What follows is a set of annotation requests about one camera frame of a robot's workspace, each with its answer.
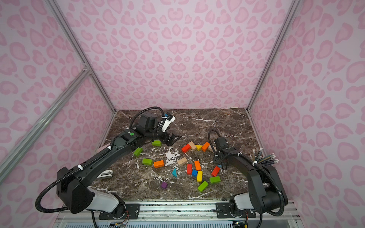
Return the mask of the natural wood block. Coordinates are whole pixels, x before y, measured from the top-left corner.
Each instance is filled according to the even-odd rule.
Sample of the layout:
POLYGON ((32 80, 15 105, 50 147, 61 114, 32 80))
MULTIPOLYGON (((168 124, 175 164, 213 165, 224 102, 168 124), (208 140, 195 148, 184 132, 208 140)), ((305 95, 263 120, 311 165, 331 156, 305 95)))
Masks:
POLYGON ((192 151, 197 150, 196 145, 192 141, 190 141, 188 144, 190 145, 192 151))
POLYGON ((216 151, 216 147, 215 147, 215 146, 213 146, 213 148, 212 148, 212 146, 210 145, 210 146, 208 147, 208 150, 209 150, 209 151, 211 151, 211 152, 214 152, 214 151, 216 151))
POLYGON ((177 164, 178 164, 178 166, 181 166, 181 165, 186 164, 187 162, 188 162, 187 158, 186 158, 186 157, 184 157, 184 158, 182 158, 182 159, 179 159, 179 160, 177 161, 177 164))

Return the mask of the red block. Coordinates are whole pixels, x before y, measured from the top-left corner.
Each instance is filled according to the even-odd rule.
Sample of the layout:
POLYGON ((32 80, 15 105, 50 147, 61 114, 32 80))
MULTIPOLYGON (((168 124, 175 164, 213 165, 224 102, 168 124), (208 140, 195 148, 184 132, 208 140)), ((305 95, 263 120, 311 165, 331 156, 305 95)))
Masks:
POLYGON ((187 144, 186 146, 184 146, 182 148, 183 153, 187 153, 189 150, 191 150, 191 145, 190 144, 187 144))
POLYGON ((187 174, 192 175, 193 173, 193 166, 192 164, 187 164, 187 174))
POLYGON ((221 169, 220 169, 220 167, 216 166, 216 167, 214 168, 214 170, 212 171, 211 176, 212 176, 212 177, 216 177, 216 176, 218 176, 218 174, 219 174, 220 170, 221 170, 221 169))

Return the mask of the orange block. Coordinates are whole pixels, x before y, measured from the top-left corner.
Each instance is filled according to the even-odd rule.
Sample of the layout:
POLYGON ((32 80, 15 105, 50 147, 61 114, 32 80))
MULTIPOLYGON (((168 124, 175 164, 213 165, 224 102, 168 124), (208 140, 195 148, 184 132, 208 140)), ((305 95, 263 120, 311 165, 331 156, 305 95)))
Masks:
POLYGON ((209 142, 206 142, 203 146, 202 146, 202 148, 201 148, 201 150, 203 151, 203 152, 206 152, 207 150, 208 150, 208 148, 210 147, 210 143, 209 142))
POLYGON ((195 161, 195 162, 194 162, 194 165, 195 165, 195 169, 196 169, 197 171, 201 171, 201 170, 202 170, 202 168, 201 168, 201 164, 200 164, 200 162, 199 162, 199 161, 195 161))
POLYGON ((164 160, 160 160, 160 161, 155 161, 154 162, 154 167, 157 168, 161 168, 164 167, 164 160))

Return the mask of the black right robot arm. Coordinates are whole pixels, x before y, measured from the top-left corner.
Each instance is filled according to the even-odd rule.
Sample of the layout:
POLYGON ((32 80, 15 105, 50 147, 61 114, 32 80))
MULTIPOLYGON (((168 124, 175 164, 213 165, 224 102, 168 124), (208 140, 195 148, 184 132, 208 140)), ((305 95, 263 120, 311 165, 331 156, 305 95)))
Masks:
POLYGON ((288 197, 276 168, 271 165, 275 162, 274 155, 261 158, 261 153, 258 153, 250 158, 230 146, 215 129, 208 132, 208 142, 211 144, 214 153, 213 162, 216 165, 223 169, 231 165, 247 179, 248 192, 236 194, 229 200, 230 213, 234 217, 242 216, 249 210, 260 215, 268 213, 275 217, 284 213, 288 197))

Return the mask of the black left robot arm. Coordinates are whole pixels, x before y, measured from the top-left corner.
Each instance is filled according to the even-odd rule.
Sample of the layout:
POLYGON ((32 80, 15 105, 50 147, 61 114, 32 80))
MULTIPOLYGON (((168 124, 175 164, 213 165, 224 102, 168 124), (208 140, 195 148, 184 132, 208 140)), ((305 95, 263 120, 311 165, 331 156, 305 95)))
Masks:
POLYGON ((100 211, 119 219, 126 214, 125 202, 114 193, 95 191, 90 185, 108 167, 123 156, 141 148, 149 141, 159 140, 172 146, 179 135, 168 133, 175 116, 153 106, 137 113, 127 129, 112 139, 110 145, 85 162, 71 169, 63 167, 57 172, 57 180, 46 187, 36 198, 35 208, 42 213, 56 213, 69 210, 73 214, 82 211, 100 211), (41 205, 42 198, 53 187, 64 207, 47 209, 41 205))

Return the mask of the green block far top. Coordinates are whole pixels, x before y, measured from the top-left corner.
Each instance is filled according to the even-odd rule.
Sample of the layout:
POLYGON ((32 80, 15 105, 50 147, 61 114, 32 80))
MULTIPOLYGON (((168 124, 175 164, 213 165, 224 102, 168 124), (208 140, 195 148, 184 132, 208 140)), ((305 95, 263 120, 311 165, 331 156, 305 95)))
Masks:
POLYGON ((154 140, 151 142, 152 146, 162 146, 162 142, 160 140, 154 140))

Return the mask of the green block right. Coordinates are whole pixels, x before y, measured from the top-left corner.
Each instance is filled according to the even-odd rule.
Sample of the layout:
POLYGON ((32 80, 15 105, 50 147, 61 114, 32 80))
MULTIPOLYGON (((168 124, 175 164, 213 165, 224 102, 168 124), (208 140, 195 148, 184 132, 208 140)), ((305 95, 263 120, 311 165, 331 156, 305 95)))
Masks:
POLYGON ((221 178, 220 176, 214 176, 214 177, 210 177, 210 183, 211 184, 216 184, 216 183, 220 183, 221 182, 221 178))

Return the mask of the yellow block centre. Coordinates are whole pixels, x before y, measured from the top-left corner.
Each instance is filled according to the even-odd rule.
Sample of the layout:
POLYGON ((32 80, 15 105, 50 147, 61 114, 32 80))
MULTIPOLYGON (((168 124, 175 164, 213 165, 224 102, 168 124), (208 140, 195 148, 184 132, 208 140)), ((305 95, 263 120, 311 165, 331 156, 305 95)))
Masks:
POLYGON ((198 171, 197 173, 197 179, 196 179, 199 183, 202 182, 202 171, 198 171))

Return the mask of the green block left tilted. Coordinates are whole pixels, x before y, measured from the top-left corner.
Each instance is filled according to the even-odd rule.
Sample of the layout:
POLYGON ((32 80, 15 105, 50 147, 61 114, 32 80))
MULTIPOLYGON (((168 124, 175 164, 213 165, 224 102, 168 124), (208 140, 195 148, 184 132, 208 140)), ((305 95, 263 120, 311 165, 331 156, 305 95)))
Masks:
POLYGON ((139 156, 141 155, 141 153, 142 153, 142 152, 143 152, 143 148, 138 147, 138 148, 136 148, 136 150, 134 151, 133 155, 134 155, 135 157, 139 157, 139 156))

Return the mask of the blue cube block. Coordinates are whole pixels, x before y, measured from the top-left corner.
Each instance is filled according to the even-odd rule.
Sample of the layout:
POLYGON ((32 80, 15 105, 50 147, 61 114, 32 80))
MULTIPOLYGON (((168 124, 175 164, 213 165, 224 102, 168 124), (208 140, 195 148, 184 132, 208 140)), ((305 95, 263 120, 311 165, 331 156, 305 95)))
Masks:
POLYGON ((197 177, 197 174, 198 174, 198 171, 197 171, 197 170, 193 170, 193 171, 192 171, 192 176, 193 176, 193 177, 197 177))

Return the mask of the green block bottom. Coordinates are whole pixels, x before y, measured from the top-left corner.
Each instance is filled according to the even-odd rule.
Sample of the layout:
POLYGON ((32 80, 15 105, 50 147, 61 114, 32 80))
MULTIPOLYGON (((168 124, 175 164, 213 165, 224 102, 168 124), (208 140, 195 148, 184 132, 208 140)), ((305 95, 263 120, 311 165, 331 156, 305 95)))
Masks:
POLYGON ((207 181, 203 181, 200 185, 199 185, 199 187, 198 187, 198 190, 199 190, 199 192, 203 192, 207 187, 208 187, 208 182, 207 181))

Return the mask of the green block lower left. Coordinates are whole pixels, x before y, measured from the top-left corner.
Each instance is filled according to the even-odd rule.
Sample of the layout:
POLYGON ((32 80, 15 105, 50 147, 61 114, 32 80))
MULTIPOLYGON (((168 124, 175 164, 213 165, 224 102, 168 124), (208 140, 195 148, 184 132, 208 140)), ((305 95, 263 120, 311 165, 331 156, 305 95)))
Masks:
POLYGON ((152 159, 143 159, 142 160, 142 164, 143 165, 147 165, 147 166, 152 166, 153 165, 153 160, 152 159))

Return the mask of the teal triangle block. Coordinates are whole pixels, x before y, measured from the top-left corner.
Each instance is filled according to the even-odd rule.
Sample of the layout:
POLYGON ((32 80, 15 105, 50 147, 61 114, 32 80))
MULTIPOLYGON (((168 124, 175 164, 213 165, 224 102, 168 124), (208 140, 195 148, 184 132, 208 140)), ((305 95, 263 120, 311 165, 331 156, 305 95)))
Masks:
POLYGON ((172 175, 173 175, 173 177, 178 178, 177 170, 176 170, 176 169, 174 169, 174 170, 172 171, 172 175))

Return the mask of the purple cube block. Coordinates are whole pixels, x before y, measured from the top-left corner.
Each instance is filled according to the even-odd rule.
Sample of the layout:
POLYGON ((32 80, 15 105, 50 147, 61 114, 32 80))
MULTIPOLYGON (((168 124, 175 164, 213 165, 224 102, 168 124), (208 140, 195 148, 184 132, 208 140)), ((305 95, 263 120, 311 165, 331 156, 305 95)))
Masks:
POLYGON ((161 183, 161 187, 162 187, 164 190, 166 190, 166 189, 168 188, 168 184, 167 184, 167 182, 163 181, 163 182, 161 183))

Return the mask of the pink pencil case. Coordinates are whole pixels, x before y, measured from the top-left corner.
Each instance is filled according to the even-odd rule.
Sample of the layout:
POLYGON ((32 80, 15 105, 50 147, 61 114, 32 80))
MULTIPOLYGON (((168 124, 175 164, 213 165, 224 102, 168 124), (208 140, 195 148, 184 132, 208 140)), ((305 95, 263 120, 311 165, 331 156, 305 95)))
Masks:
POLYGON ((102 151, 103 149, 107 148, 108 146, 109 146, 109 144, 104 145, 104 146, 102 146, 102 147, 98 148, 97 152, 102 151))

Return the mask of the bundle of pencils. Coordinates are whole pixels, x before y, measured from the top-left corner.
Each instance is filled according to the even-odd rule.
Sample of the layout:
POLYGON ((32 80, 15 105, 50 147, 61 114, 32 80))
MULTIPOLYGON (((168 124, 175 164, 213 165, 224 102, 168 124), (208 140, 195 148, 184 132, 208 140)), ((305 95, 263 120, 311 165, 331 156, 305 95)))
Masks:
POLYGON ((255 166, 260 164, 261 166, 269 166, 279 163, 279 159, 276 157, 275 154, 269 154, 267 156, 262 155, 263 149, 260 148, 258 152, 253 149, 253 163, 252 165, 255 166))

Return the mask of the white stapler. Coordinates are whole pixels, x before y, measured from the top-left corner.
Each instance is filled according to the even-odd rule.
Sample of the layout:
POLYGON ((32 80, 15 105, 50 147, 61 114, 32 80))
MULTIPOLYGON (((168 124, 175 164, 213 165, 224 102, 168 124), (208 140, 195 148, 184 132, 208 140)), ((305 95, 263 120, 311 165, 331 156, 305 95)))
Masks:
POLYGON ((102 180, 102 179, 108 179, 108 178, 112 178, 113 177, 113 171, 112 170, 106 170, 103 171, 100 175, 97 176, 98 180, 102 180))

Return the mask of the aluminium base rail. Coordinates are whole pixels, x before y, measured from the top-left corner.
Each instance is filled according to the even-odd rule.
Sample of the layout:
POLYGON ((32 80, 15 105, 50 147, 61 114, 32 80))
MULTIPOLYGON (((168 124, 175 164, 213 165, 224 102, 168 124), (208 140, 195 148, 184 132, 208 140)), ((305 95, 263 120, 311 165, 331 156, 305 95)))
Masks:
POLYGON ((79 214, 61 212, 54 228, 302 228, 303 222, 292 201, 284 213, 260 216, 252 210, 230 213, 228 201, 218 199, 128 200, 129 213, 119 219, 96 211, 79 214))

